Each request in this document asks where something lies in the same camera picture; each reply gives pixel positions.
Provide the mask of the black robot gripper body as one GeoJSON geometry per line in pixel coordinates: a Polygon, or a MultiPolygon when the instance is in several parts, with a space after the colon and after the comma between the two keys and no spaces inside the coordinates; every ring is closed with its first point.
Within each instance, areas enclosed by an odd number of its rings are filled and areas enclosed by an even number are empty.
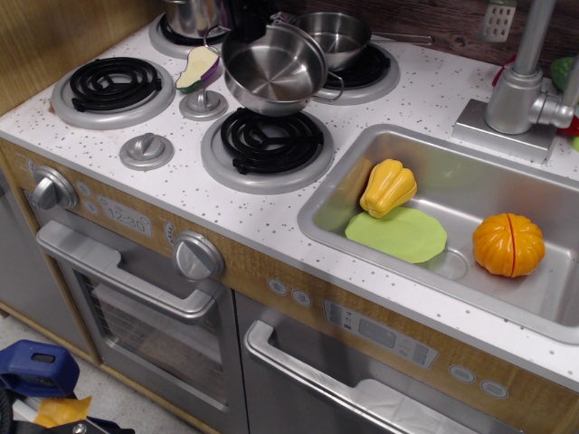
{"type": "Polygon", "coordinates": [[[241,42],[254,42],[265,35],[277,6],[271,0],[228,0],[233,35],[241,42]]]}

